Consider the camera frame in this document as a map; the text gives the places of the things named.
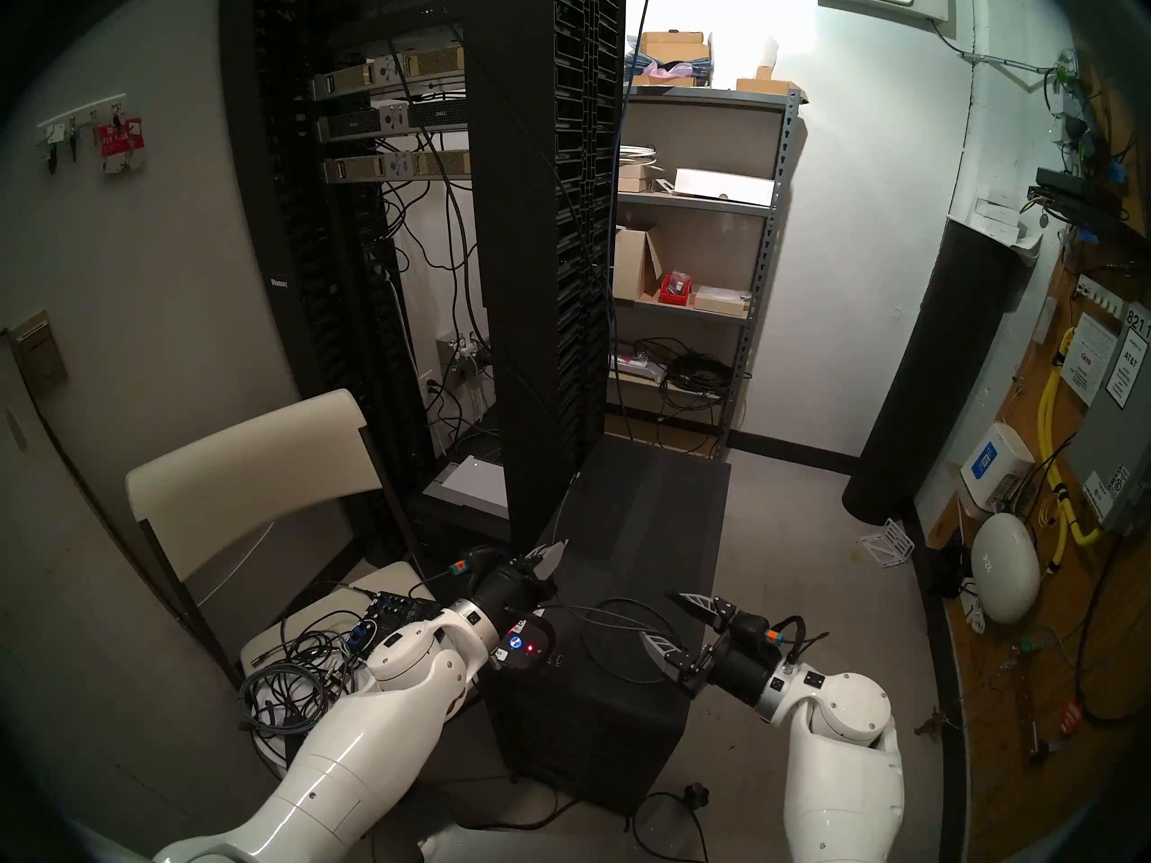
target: cardboard box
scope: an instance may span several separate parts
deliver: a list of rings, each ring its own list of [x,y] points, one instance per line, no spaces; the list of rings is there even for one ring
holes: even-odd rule
[[[735,81],[735,90],[739,92],[763,92],[768,96],[786,96],[787,90],[792,86],[799,89],[790,79],[749,79],[748,77],[740,77]],[[807,101],[807,92],[799,89],[800,98]]]
[[[616,262],[611,274],[611,292],[617,299],[639,299],[641,295],[656,296],[663,266],[660,264],[660,234],[620,228],[616,230]]]
[[[645,191],[651,190],[651,180],[620,177],[616,180],[616,190],[627,194],[642,194]]]
[[[647,45],[648,43],[702,43],[703,33],[699,31],[680,31],[680,30],[648,30],[643,33],[643,39],[640,40],[640,45]]]
[[[643,46],[642,52],[654,58],[661,64],[671,61],[694,61],[698,58],[711,58],[711,47],[707,43],[653,43]]]
[[[632,77],[633,86],[694,86],[695,79],[689,76],[673,76],[673,77],[649,77],[649,76],[634,76]]]
[[[719,287],[699,287],[692,295],[692,305],[701,312],[718,312],[721,315],[746,318],[752,295],[742,290]]]
[[[770,178],[711,173],[707,169],[676,170],[677,194],[738,200],[742,204],[759,204],[767,207],[771,206],[771,191],[775,186],[776,183]]]
[[[651,165],[650,163],[620,163],[619,165],[619,178],[650,178],[651,177]]]

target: wall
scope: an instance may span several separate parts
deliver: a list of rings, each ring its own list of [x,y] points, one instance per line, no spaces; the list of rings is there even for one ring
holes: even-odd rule
[[[148,858],[233,828],[275,787],[235,690],[76,487],[7,335],[0,412],[0,730],[63,816]]]
[[[977,23],[974,49],[985,54],[1047,67],[1072,46],[1067,18],[1052,0],[975,0]],[[967,35],[959,45],[971,48]],[[1052,116],[1043,100],[1038,75],[981,63],[975,67],[968,140],[955,185],[951,214],[966,217],[978,188],[992,185],[1020,197],[1035,184],[1037,167],[1062,170],[1053,144]],[[1021,217],[1023,234],[1041,231],[1038,211]],[[1011,392],[1047,295],[1059,255],[1064,223],[1054,220],[1043,230],[1039,259],[1026,289],[1004,315],[980,379],[947,440],[939,460],[915,498],[920,521],[931,526],[954,494],[956,465],[970,455]]]
[[[85,130],[77,162],[62,147],[49,176],[36,123],[120,92],[143,117],[147,165],[105,177]],[[233,173],[216,0],[131,0],[23,96],[0,135],[0,326],[47,310],[69,379],[44,414],[150,560],[124,475],[298,398]],[[246,589],[226,586],[213,599],[208,617],[229,651],[349,539],[335,504],[279,524],[244,566]],[[226,560],[197,575],[204,593]]]
[[[627,0],[627,30],[643,0]],[[970,0],[955,0],[970,28]],[[714,84],[754,74],[767,37],[793,79],[801,151],[742,406],[745,432],[857,455],[935,264],[971,71],[925,22],[816,0],[650,0],[648,30],[712,33]]]

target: black power cord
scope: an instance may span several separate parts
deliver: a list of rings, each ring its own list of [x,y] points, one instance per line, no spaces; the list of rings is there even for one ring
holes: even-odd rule
[[[1088,708],[1087,694],[1083,692],[1083,652],[1087,650],[1087,639],[1091,631],[1091,620],[1095,617],[1096,606],[1099,604],[1099,597],[1103,595],[1103,588],[1111,575],[1111,568],[1115,564],[1115,555],[1122,545],[1123,539],[1116,539],[1107,552],[1107,558],[1104,560],[1103,568],[1099,572],[1099,579],[1095,582],[1095,590],[1091,591],[1091,602],[1087,604],[1087,612],[1083,616],[1083,628],[1080,632],[1078,650],[1075,654],[1075,701],[1078,702],[1080,708],[1083,710],[1083,719],[1096,727],[1113,727],[1120,724],[1129,724],[1133,720],[1146,717],[1151,712],[1151,705],[1143,705],[1136,711],[1130,711],[1118,717],[1100,717]]]
[[[692,817],[692,822],[695,824],[695,831],[700,835],[700,849],[703,851],[703,860],[696,860],[694,857],[669,857],[665,854],[651,850],[651,848],[649,848],[647,845],[643,843],[643,839],[640,838],[639,832],[635,830],[635,817],[639,815],[640,809],[654,797],[673,799],[674,801],[677,801],[679,804],[683,805],[684,810],[688,812],[688,815]],[[650,794],[648,794],[647,797],[645,797],[643,801],[639,803],[639,807],[635,808],[635,814],[633,814],[628,819],[628,827],[632,831],[632,838],[635,839],[635,843],[640,846],[640,849],[647,854],[650,854],[653,857],[656,857],[657,860],[673,861],[673,863],[711,863],[710,860],[708,858],[708,842],[707,838],[703,835],[703,825],[700,823],[700,818],[695,816],[695,809],[691,804],[688,804],[685,799],[680,797],[679,795],[672,792],[651,792]]]

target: floor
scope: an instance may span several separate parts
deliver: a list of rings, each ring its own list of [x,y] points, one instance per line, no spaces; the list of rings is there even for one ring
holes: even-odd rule
[[[773,621],[802,614],[809,634],[831,632],[805,660],[829,674],[863,673],[884,687],[898,725],[906,796],[890,860],[938,858],[943,755],[939,744],[913,734],[937,697],[910,566],[882,568],[860,547],[859,536],[874,529],[840,505],[846,476],[741,451],[727,459],[732,475],[715,593]],[[422,779],[444,793],[462,824],[547,816],[554,805],[550,788],[502,778],[505,771],[481,705],[444,727]],[[684,738],[655,788],[680,791],[699,781],[710,789],[700,820],[711,863],[786,863],[786,730],[761,723],[750,709],[709,687],[693,704]],[[622,827],[618,815],[580,804],[548,830]],[[348,858],[371,860],[369,839]],[[698,842],[681,855],[701,858]]]

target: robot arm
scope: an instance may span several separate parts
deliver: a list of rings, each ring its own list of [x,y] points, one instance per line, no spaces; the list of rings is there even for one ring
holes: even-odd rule
[[[556,547],[562,553],[562,545]],[[472,599],[457,601],[433,619],[394,632],[368,655],[366,666],[374,682],[333,705],[251,819],[219,835],[177,841],[154,860],[190,863],[211,855],[242,863],[342,860],[416,781],[472,678],[501,639],[510,642],[509,629],[519,613],[554,594],[542,574],[548,567],[547,557],[497,565],[477,582]],[[543,648],[533,655],[516,651],[525,666],[533,657],[547,658]]]
[[[691,696],[708,683],[780,726],[792,715],[784,825],[795,863],[882,863],[904,818],[904,771],[887,694],[863,674],[821,674],[799,662],[802,619],[770,626],[719,597],[672,599],[719,637],[695,659],[643,634],[653,659]],[[790,654],[779,631],[796,625]]]

